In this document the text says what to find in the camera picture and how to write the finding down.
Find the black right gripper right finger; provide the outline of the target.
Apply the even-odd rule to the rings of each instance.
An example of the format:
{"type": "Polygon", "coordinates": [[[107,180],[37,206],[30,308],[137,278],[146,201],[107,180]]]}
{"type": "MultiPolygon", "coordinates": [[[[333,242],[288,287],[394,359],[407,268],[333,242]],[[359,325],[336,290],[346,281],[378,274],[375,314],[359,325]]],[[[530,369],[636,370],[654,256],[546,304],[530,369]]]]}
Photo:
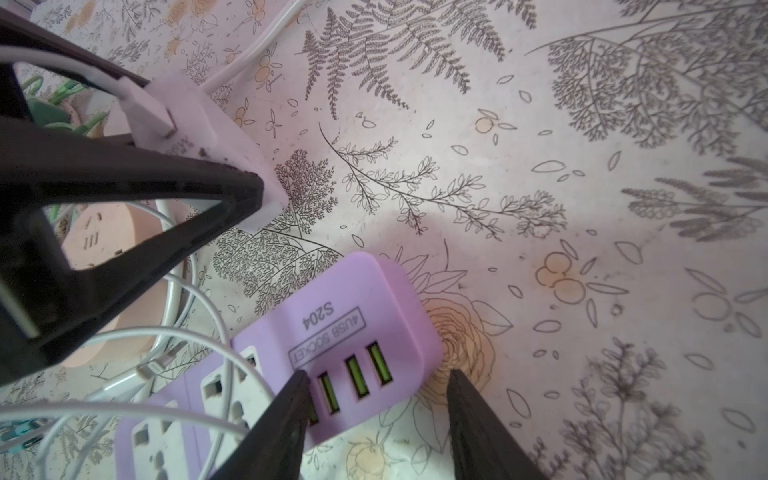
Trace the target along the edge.
{"type": "Polygon", "coordinates": [[[450,372],[446,391],[457,479],[543,479],[464,372],[450,372]]]}

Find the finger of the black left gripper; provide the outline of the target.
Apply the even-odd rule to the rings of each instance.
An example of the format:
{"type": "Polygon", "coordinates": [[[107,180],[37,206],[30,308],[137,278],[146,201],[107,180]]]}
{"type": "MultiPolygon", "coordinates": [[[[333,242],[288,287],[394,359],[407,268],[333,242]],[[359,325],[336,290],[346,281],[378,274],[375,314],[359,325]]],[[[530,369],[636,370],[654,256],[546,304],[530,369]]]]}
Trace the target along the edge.
{"type": "Polygon", "coordinates": [[[189,256],[262,204],[250,172],[88,139],[13,118],[1,121],[1,380],[12,383],[58,362],[47,353],[63,293],[54,271],[61,247],[44,214],[56,203],[202,199],[187,228],[189,256]]]}
{"type": "MultiPolygon", "coordinates": [[[[53,54],[63,57],[65,60],[76,61],[93,67],[114,80],[127,77],[140,87],[146,87],[149,84],[147,79],[119,67],[6,9],[1,9],[1,46],[20,47],[35,53],[53,54]]],[[[23,106],[22,102],[22,91],[13,71],[13,62],[1,63],[1,116],[31,120],[32,115],[29,108],[23,106]]]]}

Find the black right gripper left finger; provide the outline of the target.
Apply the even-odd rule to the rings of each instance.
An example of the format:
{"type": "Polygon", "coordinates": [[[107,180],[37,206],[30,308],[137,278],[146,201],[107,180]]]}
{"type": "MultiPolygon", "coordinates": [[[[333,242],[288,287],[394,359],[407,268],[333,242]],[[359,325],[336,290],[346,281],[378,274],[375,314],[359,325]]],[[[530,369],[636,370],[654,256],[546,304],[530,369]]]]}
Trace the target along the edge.
{"type": "Polygon", "coordinates": [[[294,372],[213,478],[298,479],[310,423],[309,385],[306,372],[294,372]]]}

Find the round pink power socket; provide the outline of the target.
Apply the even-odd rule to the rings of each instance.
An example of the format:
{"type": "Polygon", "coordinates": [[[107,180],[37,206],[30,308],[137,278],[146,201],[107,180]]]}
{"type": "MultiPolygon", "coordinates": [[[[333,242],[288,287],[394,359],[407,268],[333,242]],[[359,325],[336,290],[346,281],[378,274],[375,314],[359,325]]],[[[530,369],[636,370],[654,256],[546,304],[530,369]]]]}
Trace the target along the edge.
{"type": "Polygon", "coordinates": [[[162,221],[133,200],[94,198],[71,224],[54,255],[63,293],[46,347],[52,360],[77,367],[141,359],[170,335],[165,277],[188,254],[189,230],[163,230],[162,221]]]}

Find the purple power strip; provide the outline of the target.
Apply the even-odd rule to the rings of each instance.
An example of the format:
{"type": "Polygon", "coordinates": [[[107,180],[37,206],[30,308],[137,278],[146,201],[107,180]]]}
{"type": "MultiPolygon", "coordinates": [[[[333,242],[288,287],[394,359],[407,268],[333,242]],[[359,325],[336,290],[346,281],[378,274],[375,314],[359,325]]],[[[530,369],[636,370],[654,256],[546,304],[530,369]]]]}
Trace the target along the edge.
{"type": "MultiPolygon", "coordinates": [[[[396,262],[357,252],[312,280],[232,340],[274,394],[295,370],[310,381],[304,451],[393,406],[405,406],[442,363],[440,336],[419,293],[427,256],[396,262]]],[[[210,353],[148,399],[218,417],[224,358],[210,353]]],[[[252,428],[271,402],[234,367],[230,422],[252,428]]],[[[172,420],[120,420],[117,479],[198,479],[217,432],[172,420]]]]}

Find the white charger plug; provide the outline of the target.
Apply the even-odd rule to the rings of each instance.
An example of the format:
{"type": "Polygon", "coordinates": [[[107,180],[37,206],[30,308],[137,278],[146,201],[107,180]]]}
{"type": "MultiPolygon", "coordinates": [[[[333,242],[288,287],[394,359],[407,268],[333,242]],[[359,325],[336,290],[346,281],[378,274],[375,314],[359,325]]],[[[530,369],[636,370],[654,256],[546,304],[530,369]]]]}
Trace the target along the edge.
{"type": "Polygon", "coordinates": [[[261,148],[184,73],[158,77],[143,89],[125,77],[119,82],[131,90],[119,105],[137,147],[227,165],[262,179],[261,207],[238,229],[257,233],[285,210],[288,195],[261,148]]]}

